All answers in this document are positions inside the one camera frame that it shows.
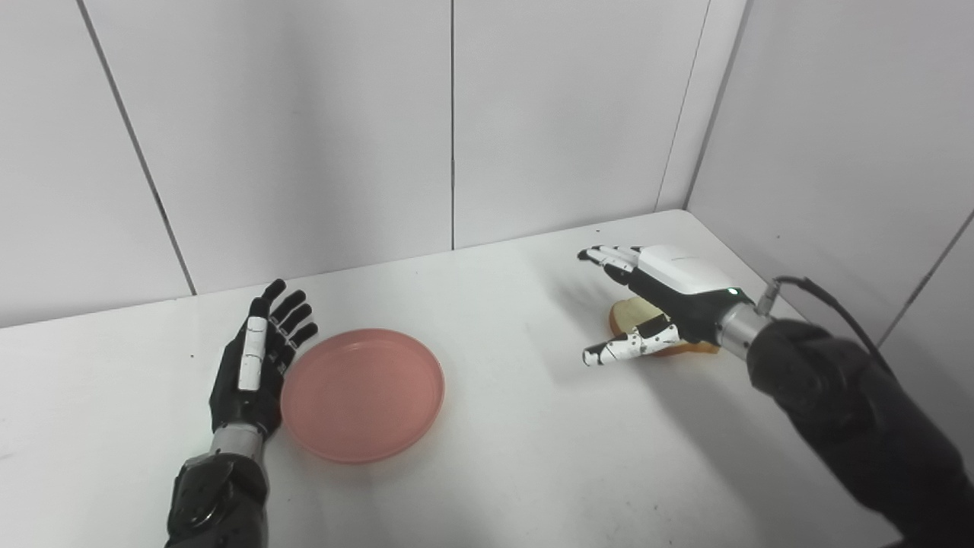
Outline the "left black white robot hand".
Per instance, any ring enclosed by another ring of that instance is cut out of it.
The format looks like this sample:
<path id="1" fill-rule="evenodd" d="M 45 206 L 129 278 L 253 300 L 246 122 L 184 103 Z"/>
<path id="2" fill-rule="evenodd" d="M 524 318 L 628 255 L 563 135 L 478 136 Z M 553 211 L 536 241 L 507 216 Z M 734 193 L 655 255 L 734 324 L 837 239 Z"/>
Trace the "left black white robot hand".
<path id="1" fill-rule="evenodd" d="M 282 279 L 267 285 L 224 347 L 209 397 L 213 431 L 247 425 L 268 440 L 282 423 L 285 374 L 317 332 L 306 292 L 288 292 Z"/>

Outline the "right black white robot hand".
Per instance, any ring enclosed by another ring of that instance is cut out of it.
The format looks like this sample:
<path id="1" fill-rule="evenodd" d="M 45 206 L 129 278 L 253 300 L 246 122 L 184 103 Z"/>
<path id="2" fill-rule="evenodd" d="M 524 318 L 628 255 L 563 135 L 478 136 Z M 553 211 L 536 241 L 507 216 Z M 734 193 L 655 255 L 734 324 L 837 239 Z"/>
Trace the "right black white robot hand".
<path id="1" fill-rule="evenodd" d="M 586 365 L 606 365 L 721 337 L 734 316 L 752 314 L 755 303 L 723 271 L 667 245 L 585 247 L 578 259 L 602 268 L 616 283 L 660 310 L 622 334 L 582 350 Z"/>

